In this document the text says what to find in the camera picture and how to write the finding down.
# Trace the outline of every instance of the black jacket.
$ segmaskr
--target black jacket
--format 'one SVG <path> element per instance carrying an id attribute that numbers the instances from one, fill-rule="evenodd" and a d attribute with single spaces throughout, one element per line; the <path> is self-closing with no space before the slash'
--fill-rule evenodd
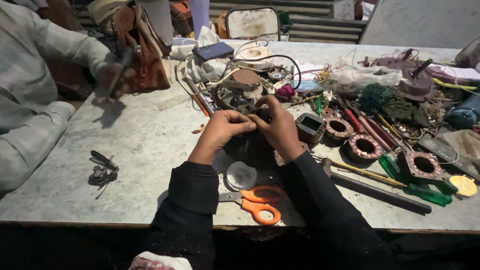
<path id="1" fill-rule="evenodd" d="M 335 257 L 332 268 L 397 268 L 388 245 L 308 152 L 282 170 L 285 191 L 304 218 L 314 246 L 319 250 L 327 246 Z M 212 269 L 212 215 L 218 204 L 218 183 L 211 165 L 186 161 L 174 168 L 168 197 L 156 212 L 144 250 L 187 258 L 194 270 Z"/>

